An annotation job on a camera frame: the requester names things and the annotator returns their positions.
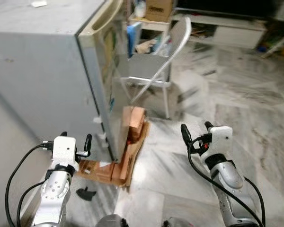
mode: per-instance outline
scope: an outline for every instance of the gray refrigerator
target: gray refrigerator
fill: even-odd
[[[0,95],[40,140],[61,132],[119,162],[130,107],[122,0],[0,0]]]

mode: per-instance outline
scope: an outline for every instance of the cardboard box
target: cardboard box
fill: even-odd
[[[173,0],[146,0],[145,18],[151,21],[168,22]]]

